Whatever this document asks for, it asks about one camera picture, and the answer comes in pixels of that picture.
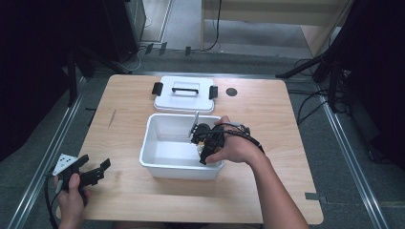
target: white lid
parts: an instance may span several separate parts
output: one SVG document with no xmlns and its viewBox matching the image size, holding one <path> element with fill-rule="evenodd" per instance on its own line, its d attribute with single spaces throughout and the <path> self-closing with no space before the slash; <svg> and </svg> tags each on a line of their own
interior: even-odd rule
<svg viewBox="0 0 405 229">
<path fill-rule="evenodd" d="M 214 100 L 209 99 L 210 87 L 214 81 L 207 78 L 164 76 L 160 96 L 155 98 L 158 111 L 176 113 L 210 114 L 214 111 Z"/>
</svg>

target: person's left hand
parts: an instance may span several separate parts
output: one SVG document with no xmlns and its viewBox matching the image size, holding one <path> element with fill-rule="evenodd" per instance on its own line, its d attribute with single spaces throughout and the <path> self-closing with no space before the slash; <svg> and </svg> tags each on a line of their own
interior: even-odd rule
<svg viewBox="0 0 405 229">
<path fill-rule="evenodd" d="M 62 190 L 57 196 L 61 213 L 60 228 L 80 228 L 84 220 L 84 204 L 83 199 L 78 192 L 80 184 L 80 176 L 73 174 L 69 180 L 69 192 Z M 86 198 L 89 197 L 89 192 L 84 189 Z"/>
</svg>

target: table top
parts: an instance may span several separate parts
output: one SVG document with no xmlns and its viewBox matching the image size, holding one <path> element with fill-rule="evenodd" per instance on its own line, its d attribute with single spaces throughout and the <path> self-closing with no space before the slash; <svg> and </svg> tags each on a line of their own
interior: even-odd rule
<svg viewBox="0 0 405 229">
<path fill-rule="evenodd" d="M 250 128 L 309 224 L 323 214 L 295 122 L 286 85 L 281 80 L 212 78 L 218 98 L 212 115 L 228 115 Z M 255 179 L 244 163 L 225 162 L 215 180 L 152 177 L 139 163 L 146 123 L 154 107 L 152 89 L 160 76 L 113 75 L 98 105 L 79 156 L 81 169 L 111 167 L 98 185 L 89 186 L 86 219 L 261 223 Z M 236 96 L 226 89 L 237 90 Z"/>
</svg>

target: wooden table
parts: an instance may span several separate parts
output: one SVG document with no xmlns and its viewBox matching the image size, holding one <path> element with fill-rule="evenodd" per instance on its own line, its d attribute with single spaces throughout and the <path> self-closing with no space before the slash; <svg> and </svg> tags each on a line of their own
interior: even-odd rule
<svg viewBox="0 0 405 229">
<path fill-rule="evenodd" d="M 281 80 L 213 78 L 219 87 L 213 115 L 228 115 L 250 127 L 310 224 L 323 221 L 286 85 Z M 113 75 L 80 155 L 88 171 L 106 158 L 111 167 L 90 186 L 86 219 L 261 223 L 255 180 L 246 164 L 226 161 L 215 180 L 151 177 L 139 163 L 146 123 L 156 113 L 151 94 L 159 76 Z M 235 88 L 236 96 L 225 90 Z"/>
<path fill-rule="evenodd" d="M 202 0 L 201 50 L 204 20 L 217 20 L 219 2 Z M 221 20 L 300 25 L 312 55 L 316 56 L 334 29 L 343 25 L 351 5 L 352 0 L 223 0 Z"/>
</svg>

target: white bin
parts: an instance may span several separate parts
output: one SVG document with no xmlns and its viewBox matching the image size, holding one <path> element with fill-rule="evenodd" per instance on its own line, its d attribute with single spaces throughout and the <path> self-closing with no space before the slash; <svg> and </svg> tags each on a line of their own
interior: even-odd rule
<svg viewBox="0 0 405 229">
<path fill-rule="evenodd" d="M 201 115 L 199 123 L 211 128 L 218 116 Z M 215 179 L 224 162 L 203 165 L 197 146 L 188 136 L 191 114 L 152 114 L 147 123 L 139 162 L 153 177 Z"/>
</svg>

